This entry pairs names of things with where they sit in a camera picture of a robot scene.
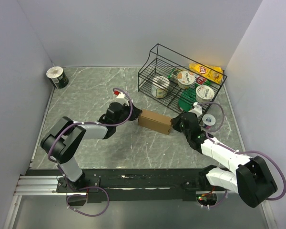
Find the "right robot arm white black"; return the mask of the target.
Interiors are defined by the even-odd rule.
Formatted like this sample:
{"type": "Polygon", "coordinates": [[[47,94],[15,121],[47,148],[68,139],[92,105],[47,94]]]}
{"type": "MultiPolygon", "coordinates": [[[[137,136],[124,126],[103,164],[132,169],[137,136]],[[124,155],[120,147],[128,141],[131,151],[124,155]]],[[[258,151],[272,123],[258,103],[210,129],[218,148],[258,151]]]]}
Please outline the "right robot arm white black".
{"type": "Polygon", "coordinates": [[[171,124],[174,130],[183,133],[192,149],[224,166],[207,166],[200,171],[202,189],[215,186],[233,191],[252,208],[277,192],[277,184],[262,157],[250,157],[230,149],[201,129],[196,114],[179,114],[171,119],[171,124]]]}

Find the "brown cardboard box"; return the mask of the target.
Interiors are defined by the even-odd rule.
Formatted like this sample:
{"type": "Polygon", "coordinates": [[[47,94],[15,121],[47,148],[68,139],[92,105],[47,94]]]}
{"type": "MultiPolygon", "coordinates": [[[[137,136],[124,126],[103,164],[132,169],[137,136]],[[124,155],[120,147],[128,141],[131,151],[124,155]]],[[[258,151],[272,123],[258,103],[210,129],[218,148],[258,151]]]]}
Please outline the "brown cardboard box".
{"type": "Polygon", "coordinates": [[[142,110],[138,125],[165,135],[169,135],[172,129],[170,117],[146,109],[142,110]]]}

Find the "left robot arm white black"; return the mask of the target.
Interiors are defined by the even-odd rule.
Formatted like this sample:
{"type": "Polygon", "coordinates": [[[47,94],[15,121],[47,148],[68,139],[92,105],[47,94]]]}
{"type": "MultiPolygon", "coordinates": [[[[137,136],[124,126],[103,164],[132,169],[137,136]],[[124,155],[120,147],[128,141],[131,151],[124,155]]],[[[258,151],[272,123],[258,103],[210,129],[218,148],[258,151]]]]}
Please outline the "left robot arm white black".
{"type": "Polygon", "coordinates": [[[117,126],[137,120],[142,112],[133,103],[113,102],[96,122],[81,123],[64,116],[41,140],[40,146],[64,175],[69,188],[79,192],[88,185],[74,157],[81,141],[108,139],[115,134],[117,126]]]}

